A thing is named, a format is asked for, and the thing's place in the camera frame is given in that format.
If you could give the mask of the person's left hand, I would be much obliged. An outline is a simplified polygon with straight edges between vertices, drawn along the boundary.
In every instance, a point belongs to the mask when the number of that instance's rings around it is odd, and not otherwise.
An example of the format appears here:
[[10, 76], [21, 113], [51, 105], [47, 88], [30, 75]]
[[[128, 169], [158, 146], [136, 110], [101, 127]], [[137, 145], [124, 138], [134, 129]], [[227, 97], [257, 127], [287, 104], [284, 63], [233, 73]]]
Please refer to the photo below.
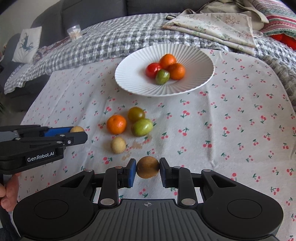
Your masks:
[[14, 174], [6, 185], [1, 184], [1, 207], [7, 212], [13, 211], [17, 204], [20, 175], [21, 173]]

